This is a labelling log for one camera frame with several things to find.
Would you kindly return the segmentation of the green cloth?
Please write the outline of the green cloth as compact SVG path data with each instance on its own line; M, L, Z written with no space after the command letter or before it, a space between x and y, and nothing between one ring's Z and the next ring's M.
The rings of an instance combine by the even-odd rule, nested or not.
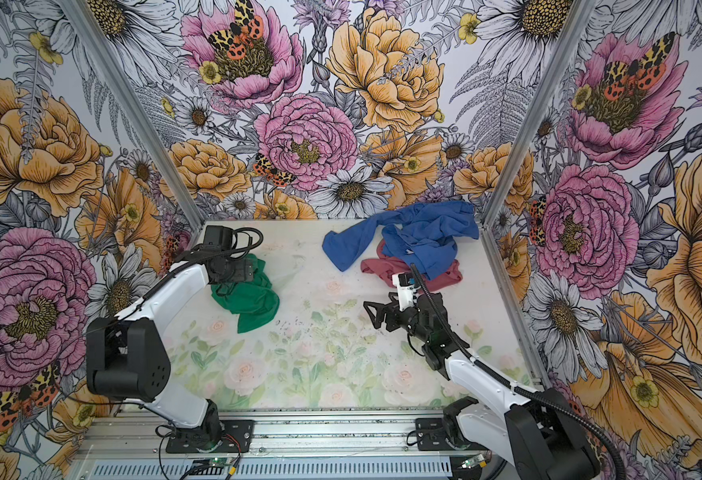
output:
M225 310L237 315L237 332L248 333L272 322L280 307L280 298L265 272L266 262L254 254L245 257L253 268L248 282L212 284L212 298Z

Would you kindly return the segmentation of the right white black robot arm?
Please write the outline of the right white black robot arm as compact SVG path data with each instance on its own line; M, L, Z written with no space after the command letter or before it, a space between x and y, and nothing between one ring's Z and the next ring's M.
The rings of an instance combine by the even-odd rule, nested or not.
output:
M376 329L404 330L422 341L428 366L469 395L443 410L455 446L477 444L514 466L522 479L592 479L601 463L591 448L587 422L554 389L530 389L485 364L448 322L441 295L421 294L402 303L363 306Z

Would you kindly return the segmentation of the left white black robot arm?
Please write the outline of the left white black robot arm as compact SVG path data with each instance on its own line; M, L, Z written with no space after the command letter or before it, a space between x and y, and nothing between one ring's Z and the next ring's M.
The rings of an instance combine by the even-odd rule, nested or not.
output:
M250 432L225 426L213 400L172 378L162 335L208 285L250 282L254 272L254 261L245 256L193 254L131 305L91 322L86 331L90 391L165 420L175 452L243 451Z

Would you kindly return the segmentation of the maroon red cloth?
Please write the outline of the maroon red cloth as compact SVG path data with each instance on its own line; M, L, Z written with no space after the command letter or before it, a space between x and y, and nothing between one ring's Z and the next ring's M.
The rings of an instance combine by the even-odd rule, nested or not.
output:
M410 273L411 269L403 260L384 254L383 249L385 246L385 241L381 240L376 249L377 257L363 260L360 264L360 269L362 273L373 274L383 280L389 287L393 287L393 276ZM460 262L454 260L445 273L433 280L427 278L425 280L427 287L431 291L439 291L460 283L463 280Z

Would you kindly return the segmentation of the blue cloth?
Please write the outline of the blue cloth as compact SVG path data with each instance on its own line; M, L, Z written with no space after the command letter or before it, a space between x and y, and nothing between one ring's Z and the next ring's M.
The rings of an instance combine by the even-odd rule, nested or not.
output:
M341 271L348 270L372 242L376 233L385 242L383 253L433 280L457 258L458 237L479 238L475 207L465 201L416 203L384 211L341 231L326 234L322 249Z

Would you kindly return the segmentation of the right green circuit board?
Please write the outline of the right green circuit board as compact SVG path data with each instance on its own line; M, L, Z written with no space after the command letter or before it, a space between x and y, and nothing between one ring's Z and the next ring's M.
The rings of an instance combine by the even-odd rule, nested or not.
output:
M473 470L476 468L484 469L487 466L490 459L490 456L479 453L463 460L461 463L461 468L466 470Z

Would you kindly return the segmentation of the green circuit board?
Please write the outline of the green circuit board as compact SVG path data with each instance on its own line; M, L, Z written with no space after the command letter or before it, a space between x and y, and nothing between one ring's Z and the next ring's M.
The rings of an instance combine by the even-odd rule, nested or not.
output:
M195 468L204 469L218 469L218 470L230 470L238 464L239 459L234 457L216 457L196 461L194 463Z
M461 468L466 470L473 470L476 468L484 469L487 466L490 459L490 456L479 453L463 460L461 463Z

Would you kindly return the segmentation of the left green circuit board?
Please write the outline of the left green circuit board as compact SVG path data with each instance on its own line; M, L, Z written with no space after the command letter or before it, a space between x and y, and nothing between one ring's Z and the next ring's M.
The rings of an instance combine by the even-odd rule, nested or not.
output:
M230 470L238 464L239 459L234 457L216 457L196 461L194 463L195 468L204 469L218 469L218 470Z

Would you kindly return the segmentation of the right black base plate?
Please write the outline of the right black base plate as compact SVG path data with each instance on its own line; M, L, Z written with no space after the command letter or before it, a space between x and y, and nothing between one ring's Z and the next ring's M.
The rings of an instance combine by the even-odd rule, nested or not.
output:
M428 417L415 419L415 427L407 435L406 442L419 451L461 451L471 446L457 430L448 428L443 418Z

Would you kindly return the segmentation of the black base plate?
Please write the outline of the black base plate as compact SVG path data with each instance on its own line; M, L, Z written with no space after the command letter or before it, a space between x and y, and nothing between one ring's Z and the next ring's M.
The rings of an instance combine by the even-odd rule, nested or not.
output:
M212 429L181 428L170 436L165 450L170 454L247 453L254 427L253 420L223 420Z
M457 430L448 428L443 418L428 417L415 419L415 427L407 435L406 442L419 451L461 451L471 446Z

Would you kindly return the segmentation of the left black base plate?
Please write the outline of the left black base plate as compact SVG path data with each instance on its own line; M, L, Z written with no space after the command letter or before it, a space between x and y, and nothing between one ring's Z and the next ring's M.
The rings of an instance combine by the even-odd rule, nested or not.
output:
M170 436L165 450L170 454L247 453L254 427L253 420L223 420L212 429L181 428Z

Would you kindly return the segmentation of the aluminium front rail frame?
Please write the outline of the aluminium front rail frame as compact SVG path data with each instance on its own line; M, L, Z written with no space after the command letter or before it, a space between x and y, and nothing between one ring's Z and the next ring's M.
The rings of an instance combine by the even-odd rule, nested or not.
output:
M74 456L71 479L495 479L510 467L483 446L461 451L419 451L407 435L434 409L272 410L225 412L223 420L253 420L247 453L170 454L169 432L146 413L98 420ZM484 469L461 468L476 454ZM199 460L238 458L228 469L195 468Z

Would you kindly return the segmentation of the left aluminium corner post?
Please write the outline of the left aluminium corner post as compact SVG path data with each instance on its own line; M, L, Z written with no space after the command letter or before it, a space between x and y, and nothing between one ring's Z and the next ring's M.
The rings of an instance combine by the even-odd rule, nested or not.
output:
M100 68L103 79L114 94L117 102L125 110L127 118L135 128L143 147L152 156L159 172L173 193L179 207L186 216L190 228L199 233L205 224L191 194L185 187L165 146L153 124L150 122L138 96L122 70L118 56L111 52L107 40L101 32L86 1L63 1L61 8L79 34L83 45Z

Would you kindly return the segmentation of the aluminium corner post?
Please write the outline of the aluminium corner post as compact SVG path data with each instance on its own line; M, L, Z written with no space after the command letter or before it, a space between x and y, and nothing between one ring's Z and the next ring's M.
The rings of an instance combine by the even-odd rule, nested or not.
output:
M101 32L86 1L63 1L61 8L79 34L83 45L100 68L103 79L114 94L117 102L125 110L127 118L135 128L143 147L152 156L159 172L173 193L179 207L186 216L190 228L199 233L205 224L191 194L185 187L165 146L153 124L150 122L138 96L122 70L118 56L111 52L107 40Z
M535 135L535 130L546 113L549 100L560 85L565 69L577 51L580 39L587 29L596 5L597 1L592 0L575 1L572 5L558 44L554 49L551 62L541 76L532 103L526 111L518 135L513 142L506 167L490 196L488 207L483 216L485 231L491 229L500 213L500 209L505 205L505 200L513 186L513 181L522 168L529 145Z

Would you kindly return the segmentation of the right aluminium corner post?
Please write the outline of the right aluminium corner post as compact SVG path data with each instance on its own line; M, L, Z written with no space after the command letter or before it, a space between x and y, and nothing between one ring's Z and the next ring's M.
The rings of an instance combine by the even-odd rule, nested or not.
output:
M485 231L491 229L500 213L500 209L505 205L505 200L513 186L513 181L522 168L529 145L535 135L535 130L546 113L549 100L560 85L565 69L577 51L580 39L587 29L596 5L597 1L592 0L575 1L572 5L558 44L554 49L551 62L541 76L532 103L526 111L518 135L513 142L506 167L490 196L488 207L483 216Z

